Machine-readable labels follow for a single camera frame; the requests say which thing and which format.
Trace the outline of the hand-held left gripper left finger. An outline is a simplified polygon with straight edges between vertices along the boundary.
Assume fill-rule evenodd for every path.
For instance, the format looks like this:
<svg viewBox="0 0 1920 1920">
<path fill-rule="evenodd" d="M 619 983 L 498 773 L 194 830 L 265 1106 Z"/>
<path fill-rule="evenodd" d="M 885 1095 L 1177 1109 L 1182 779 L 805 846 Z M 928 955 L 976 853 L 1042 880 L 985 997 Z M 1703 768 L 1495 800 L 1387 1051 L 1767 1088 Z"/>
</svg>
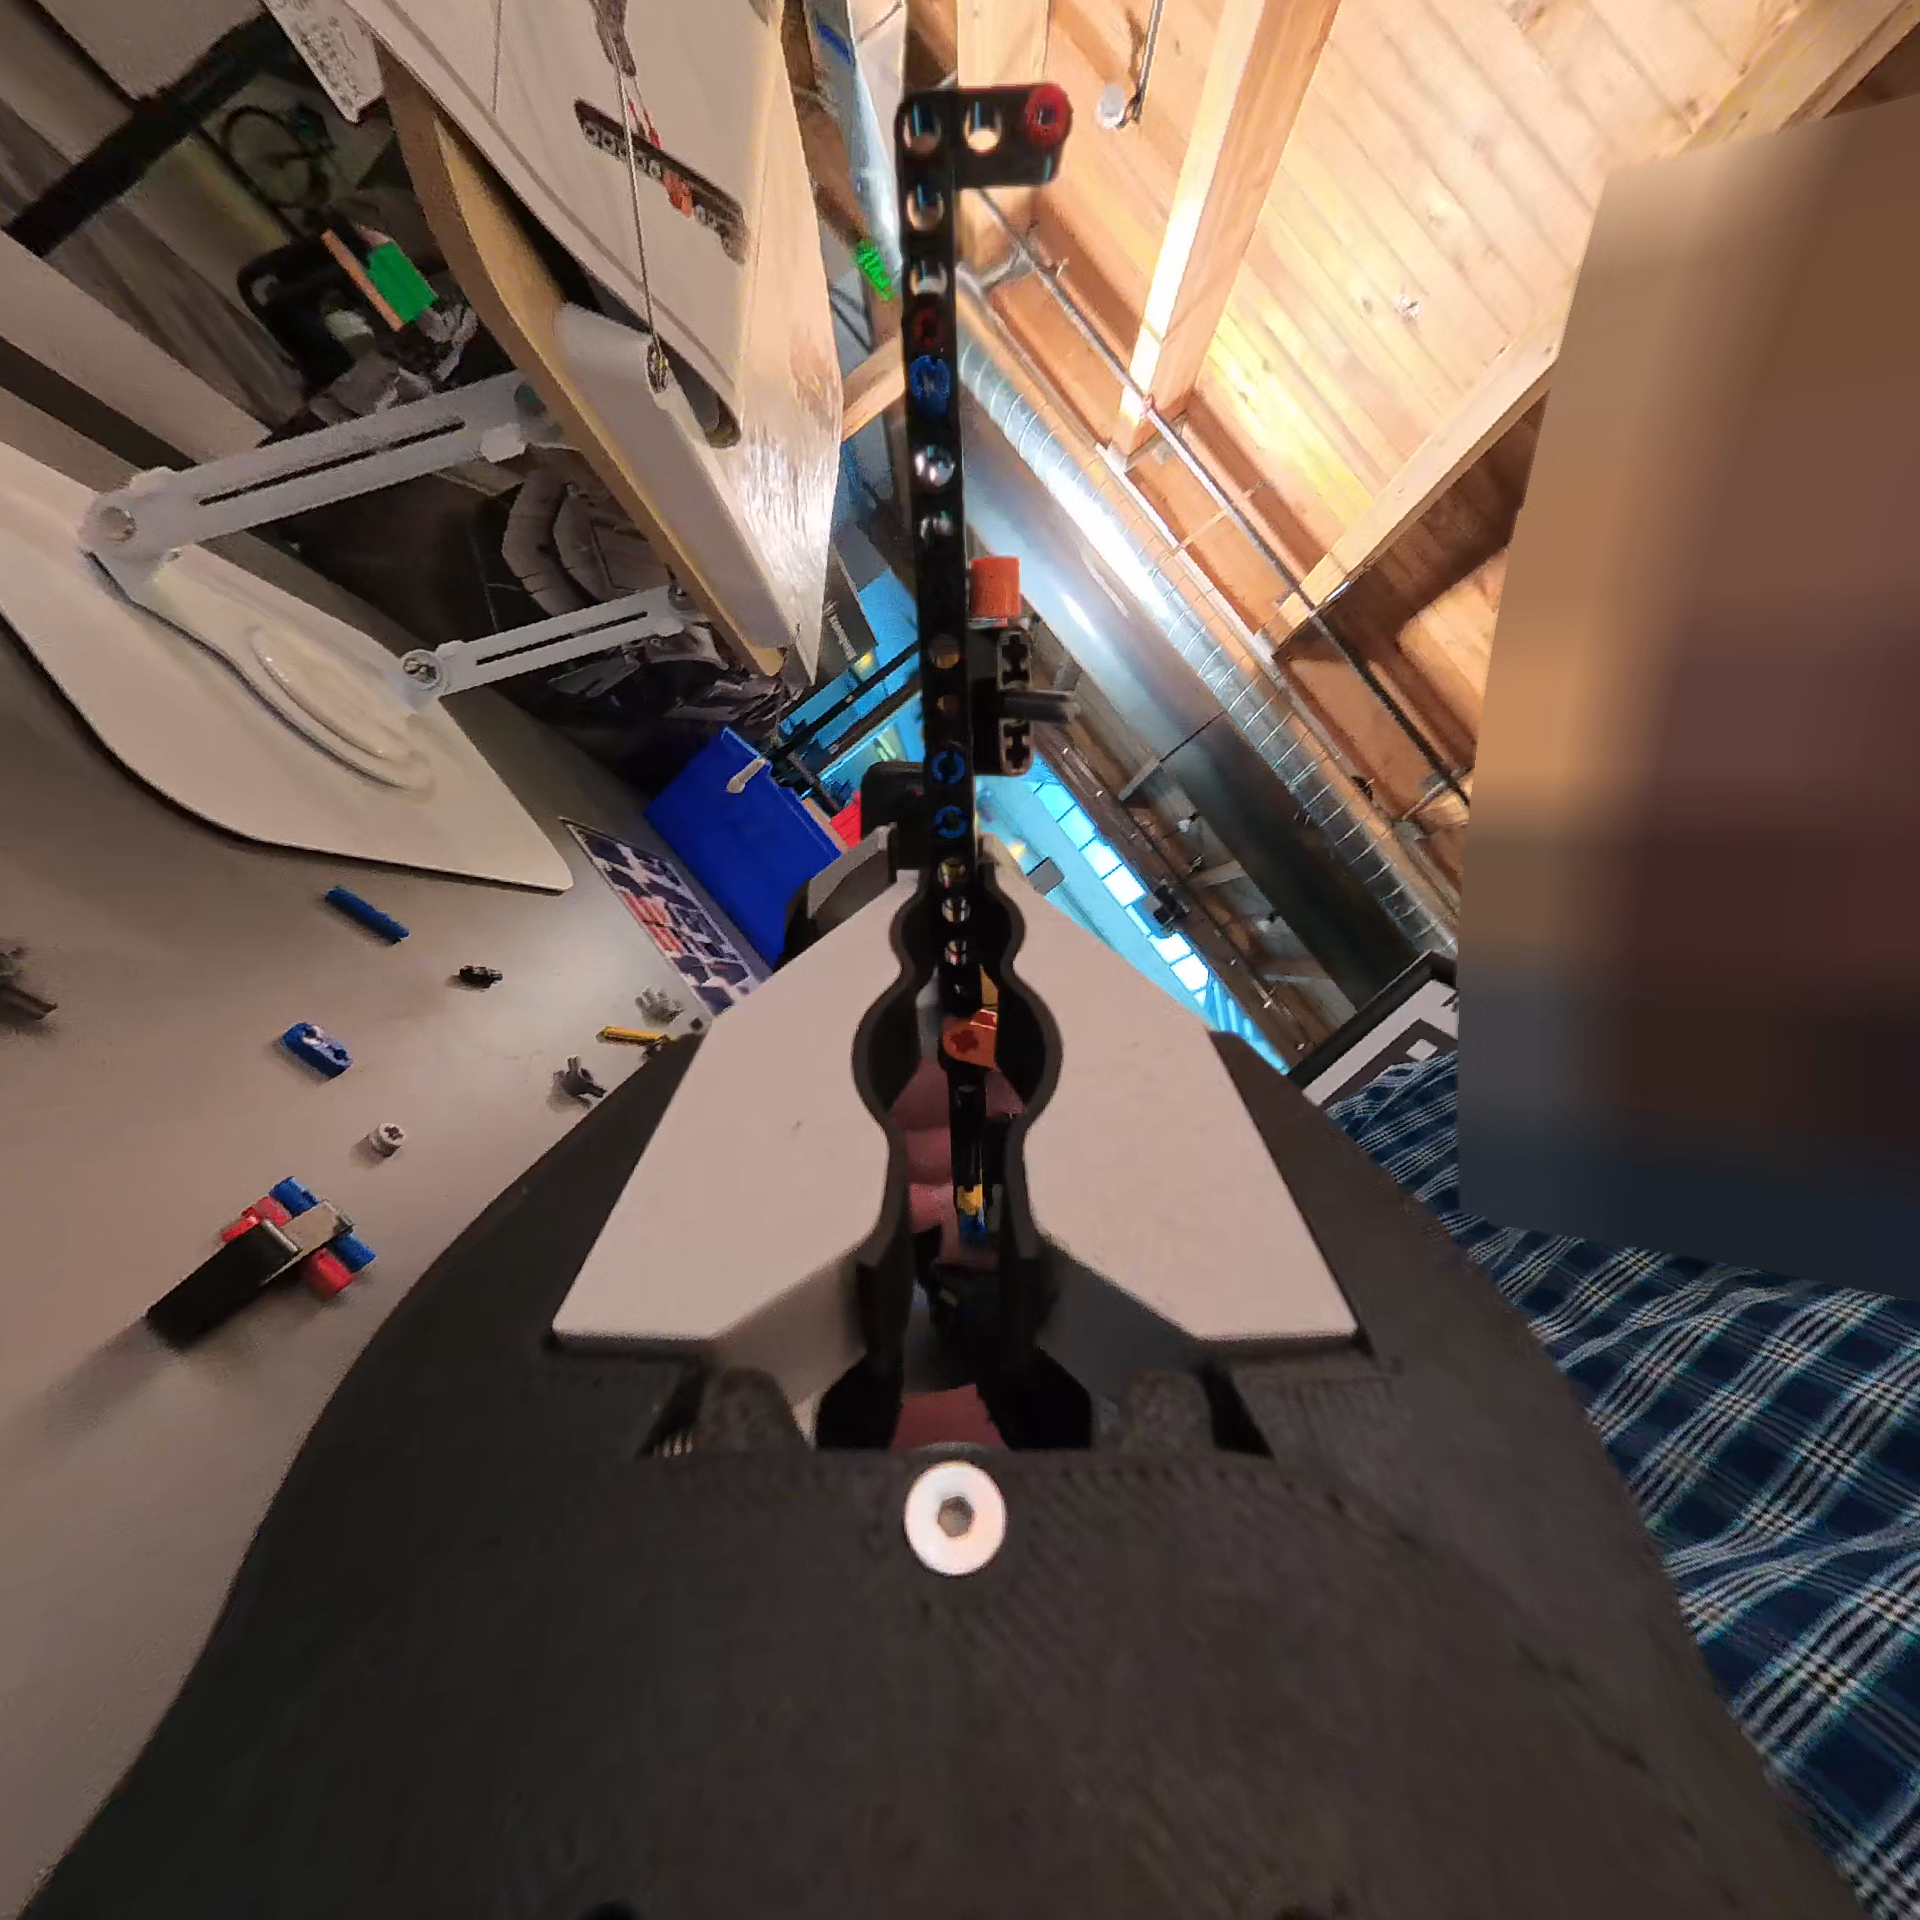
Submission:
<svg viewBox="0 0 1920 1920">
<path fill-rule="evenodd" d="M 814 1401 L 862 1355 L 857 1248 L 889 1147 L 855 1081 L 901 976 L 912 880 L 763 981 L 693 1049 L 551 1323 L 558 1344 L 761 1371 Z"/>
</svg>

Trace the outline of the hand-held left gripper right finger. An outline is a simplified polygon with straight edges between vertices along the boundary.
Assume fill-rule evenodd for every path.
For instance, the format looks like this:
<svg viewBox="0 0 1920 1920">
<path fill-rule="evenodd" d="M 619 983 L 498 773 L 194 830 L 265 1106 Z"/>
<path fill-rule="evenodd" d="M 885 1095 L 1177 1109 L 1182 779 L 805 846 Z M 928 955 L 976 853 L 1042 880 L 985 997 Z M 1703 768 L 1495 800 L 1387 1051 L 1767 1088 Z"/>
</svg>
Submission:
<svg viewBox="0 0 1920 1920">
<path fill-rule="evenodd" d="M 1218 1035 L 1022 878 L 999 878 L 999 1072 L 1038 1339 L 1090 1394 L 1342 1353 L 1360 1323 Z"/>
</svg>

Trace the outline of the black lego chassis assembly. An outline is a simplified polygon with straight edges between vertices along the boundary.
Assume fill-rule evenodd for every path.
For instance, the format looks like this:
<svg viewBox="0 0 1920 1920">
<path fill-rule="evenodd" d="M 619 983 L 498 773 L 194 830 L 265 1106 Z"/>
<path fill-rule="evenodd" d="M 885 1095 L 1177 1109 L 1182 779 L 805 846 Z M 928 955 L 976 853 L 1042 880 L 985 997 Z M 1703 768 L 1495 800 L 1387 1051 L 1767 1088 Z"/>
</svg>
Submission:
<svg viewBox="0 0 1920 1920">
<path fill-rule="evenodd" d="M 1063 160 L 1072 107 L 1051 82 L 910 91 L 896 112 L 903 229 L 903 430 L 914 546 L 926 802 L 923 921 L 935 928 L 944 1035 L 960 1040 L 1003 981 L 1013 912 L 976 821 L 981 777 L 1019 777 L 1033 729 L 1067 718 L 1035 683 L 1017 562 L 969 558 L 958 327 L 962 199 L 1045 185 Z"/>
</svg>

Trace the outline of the black lego beam with pins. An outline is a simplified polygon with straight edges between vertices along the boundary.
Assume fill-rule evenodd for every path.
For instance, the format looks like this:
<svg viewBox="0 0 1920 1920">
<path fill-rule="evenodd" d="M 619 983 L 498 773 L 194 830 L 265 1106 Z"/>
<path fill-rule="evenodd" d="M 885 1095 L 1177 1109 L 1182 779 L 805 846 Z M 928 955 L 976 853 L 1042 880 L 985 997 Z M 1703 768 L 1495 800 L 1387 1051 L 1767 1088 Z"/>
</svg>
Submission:
<svg viewBox="0 0 1920 1920">
<path fill-rule="evenodd" d="M 345 1211 L 288 1177 L 231 1221 L 215 1253 L 142 1319 L 167 1346 L 187 1349 L 274 1289 L 304 1289 L 329 1303 L 375 1259 L 375 1246 Z"/>
</svg>

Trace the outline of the lego instruction booklet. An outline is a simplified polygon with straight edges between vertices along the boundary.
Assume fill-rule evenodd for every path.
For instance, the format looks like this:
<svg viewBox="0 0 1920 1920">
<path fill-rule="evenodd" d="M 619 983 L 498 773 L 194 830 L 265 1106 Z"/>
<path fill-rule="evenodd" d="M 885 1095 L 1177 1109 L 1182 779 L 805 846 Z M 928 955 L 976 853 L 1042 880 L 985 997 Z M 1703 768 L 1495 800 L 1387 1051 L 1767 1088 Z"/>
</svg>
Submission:
<svg viewBox="0 0 1920 1920">
<path fill-rule="evenodd" d="M 459 290 L 750 665 L 823 651 L 843 379 L 777 5 L 626 5 L 654 393 L 587 2 L 352 5 Z"/>
</svg>

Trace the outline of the person's right hand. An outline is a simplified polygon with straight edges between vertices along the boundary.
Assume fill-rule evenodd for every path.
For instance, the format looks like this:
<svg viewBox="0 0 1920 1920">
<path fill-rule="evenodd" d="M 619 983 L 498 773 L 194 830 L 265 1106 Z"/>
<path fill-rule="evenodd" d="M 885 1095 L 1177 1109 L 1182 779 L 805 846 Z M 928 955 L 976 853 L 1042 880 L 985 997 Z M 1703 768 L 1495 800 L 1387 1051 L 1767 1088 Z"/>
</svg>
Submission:
<svg viewBox="0 0 1920 1920">
<path fill-rule="evenodd" d="M 937 1058 L 917 1063 L 889 1120 L 903 1138 L 907 1198 L 917 1216 L 953 1200 L 953 1118 L 949 1074 Z"/>
</svg>

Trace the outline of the blue storage bin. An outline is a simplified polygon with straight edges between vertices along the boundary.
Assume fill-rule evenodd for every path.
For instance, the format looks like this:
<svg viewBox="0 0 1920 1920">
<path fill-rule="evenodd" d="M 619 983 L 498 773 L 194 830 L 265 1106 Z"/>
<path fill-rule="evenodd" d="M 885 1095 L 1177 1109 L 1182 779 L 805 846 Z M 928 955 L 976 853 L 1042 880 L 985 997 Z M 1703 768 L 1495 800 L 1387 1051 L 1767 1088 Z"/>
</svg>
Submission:
<svg viewBox="0 0 1920 1920">
<path fill-rule="evenodd" d="M 775 967 L 793 894 L 830 866 L 843 843 L 773 768 L 741 798 L 729 798 L 729 775 L 752 757 L 761 754 L 747 738 L 718 731 L 647 802 L 645 818 Z"/>
</svg>

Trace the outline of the sticker sheet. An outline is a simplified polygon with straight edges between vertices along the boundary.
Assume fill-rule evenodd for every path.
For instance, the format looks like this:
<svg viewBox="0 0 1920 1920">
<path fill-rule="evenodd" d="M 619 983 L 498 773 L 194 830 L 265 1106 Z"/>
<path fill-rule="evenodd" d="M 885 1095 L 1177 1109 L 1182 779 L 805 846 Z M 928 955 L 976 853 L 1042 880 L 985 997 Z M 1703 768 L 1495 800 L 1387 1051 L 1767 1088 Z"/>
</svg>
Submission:
<svg viewBox="0 0 1920 1920">
<path fill-rule="evenodd" d="M 683 1001 L 674 1029 L 706 1031 L 757 994 L 766 962 L 654 827 L 606 827 L 569 814 L 560 827 L 640 933 L 649 953 L 640 992 L 661 987 Z"/>
</svg>

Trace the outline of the black framed marker sign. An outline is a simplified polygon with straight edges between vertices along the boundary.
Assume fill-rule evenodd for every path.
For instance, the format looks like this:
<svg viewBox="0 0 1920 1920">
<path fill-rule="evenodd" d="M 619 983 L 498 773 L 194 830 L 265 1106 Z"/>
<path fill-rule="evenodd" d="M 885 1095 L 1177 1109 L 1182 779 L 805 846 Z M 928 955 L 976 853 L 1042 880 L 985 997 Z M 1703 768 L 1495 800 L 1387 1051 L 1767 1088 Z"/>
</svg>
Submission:
<svg viewBox="0 0 1920 1920">
<path fill-rule="evenodd" d="M 1287 1079 L 1328 1109 L 1399 1067 L 1451 1056 L 1456 1029 L 1456 960 L 1429 951 L 1287 1067 Z"/>
</svg>

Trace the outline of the person's plaid shirt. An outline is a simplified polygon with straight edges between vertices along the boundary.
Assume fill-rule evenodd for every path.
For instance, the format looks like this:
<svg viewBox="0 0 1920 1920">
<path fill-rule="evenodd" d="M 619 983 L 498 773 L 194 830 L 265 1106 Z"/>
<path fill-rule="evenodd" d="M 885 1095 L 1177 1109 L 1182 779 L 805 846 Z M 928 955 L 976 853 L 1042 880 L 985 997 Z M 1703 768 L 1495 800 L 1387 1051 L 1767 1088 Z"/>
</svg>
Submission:
<svg viewBox="0 0 1920 1920">
<path fill-rule="evenodd" d="M 1863 1911 L 1915 1918 L 1915 1305 L 1470 1214 L 1451 1058 L 1328 1113 L 1570 1381 L 1723 1703 Z"/>
</svg>

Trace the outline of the white book stand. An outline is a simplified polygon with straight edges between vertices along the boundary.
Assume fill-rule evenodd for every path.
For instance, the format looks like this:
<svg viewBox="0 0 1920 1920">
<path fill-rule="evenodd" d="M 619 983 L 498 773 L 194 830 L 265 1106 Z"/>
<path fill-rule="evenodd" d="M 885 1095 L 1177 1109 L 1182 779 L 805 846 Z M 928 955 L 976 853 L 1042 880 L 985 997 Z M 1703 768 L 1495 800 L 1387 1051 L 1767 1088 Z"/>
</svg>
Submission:
<svg viewBox="0 0 1920 1920">
<path fill-rule="evenodd" d="M 341 11 L 368 43 L 391 117 L 377 46 L 352 5 Z M 407 165 L 405 178 L 421 203 Z M 722 658 L 761 665 L 720 640 L 569 443 L 421 215 L 427 256 L 505 368 L 425 375 L 421 395 L 366 400 L 359 416 L 297 439 L 144 471 L 101 494 L 5 448 L 5 631 L 110 757 L 206 825 L 265 848 L 565 894 L 565 855 L 473 747 L 448 711 L 453 695 L 647 640 L 715 640 Z M 642 585 L 608 608 L 400 658 L 215 549 L 434 473 L 549 455 L 585 466 L 647 544 Z"/>
</svg>

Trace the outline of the silver ventilation duct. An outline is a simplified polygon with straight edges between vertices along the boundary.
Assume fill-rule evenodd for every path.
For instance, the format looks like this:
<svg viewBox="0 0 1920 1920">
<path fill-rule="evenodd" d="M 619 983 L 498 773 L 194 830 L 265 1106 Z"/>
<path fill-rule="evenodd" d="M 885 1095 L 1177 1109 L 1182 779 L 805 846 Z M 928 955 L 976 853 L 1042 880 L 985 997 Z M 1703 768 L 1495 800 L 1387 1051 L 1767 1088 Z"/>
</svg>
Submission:
<svg viewBox="0 0 1920 1920">
<path fill-rule="evenodd" d="M 1026 357 L 962 302 L 967 517 L 1019 562 L 1026 601 L 1095 693 L 1200 807 L 1342 983 L 1456 953 L 1442 887 L 1387 830 L 1328 736 L 1259 665 L 1239 617 L 1127 503 Z"/>
</svg>

